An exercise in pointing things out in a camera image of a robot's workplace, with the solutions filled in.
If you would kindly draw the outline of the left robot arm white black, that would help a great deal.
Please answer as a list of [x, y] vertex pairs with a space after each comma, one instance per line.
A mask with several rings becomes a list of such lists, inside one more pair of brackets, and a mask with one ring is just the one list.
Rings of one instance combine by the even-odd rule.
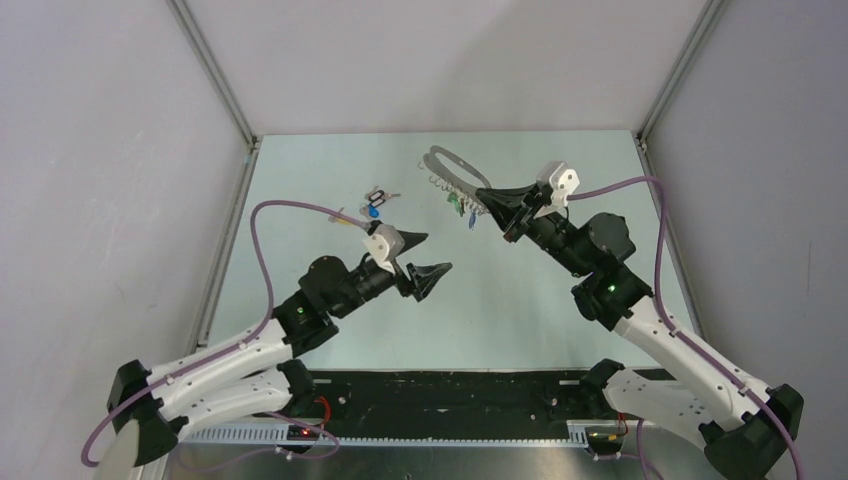
[[336, 320], [382, 293], [424, 300], [447, 274], [449, 262], [399, 267], [395, 258], [426, 240], [424, 233], [375, 233], [353, 268], [336, 256], [315, 259], [299, 288], [265, 322], [212, 348], [147, 368], [132, 360], [115, 374], [107, 400], [119, 439], [135, 451], [130, 467], [151, 463], [204, 428], [254, 414], [304, 416], [316, 390], [301, 356], [327, 342]]

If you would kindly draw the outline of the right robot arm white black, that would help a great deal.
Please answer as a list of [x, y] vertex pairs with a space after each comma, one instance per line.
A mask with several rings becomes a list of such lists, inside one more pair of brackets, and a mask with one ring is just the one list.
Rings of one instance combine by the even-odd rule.
[[602, 212], [575, 226], [564, 215], [563, 185], [480, 188], [476, 195], [507, 241], [529, 239], [578, 279], [580, 314], [639, 347], [677, 382], [649, 380], [605, 359], [583, 378], [583, 409], [616, 411], [652, 423], [700, 449], [727, 479], [762, 479], [783, 456], [805, 475], [796, 445], [804, 401], [719, 354], [665, 308], [658, 283], [627, 267], [635, 251], [622, 216]]

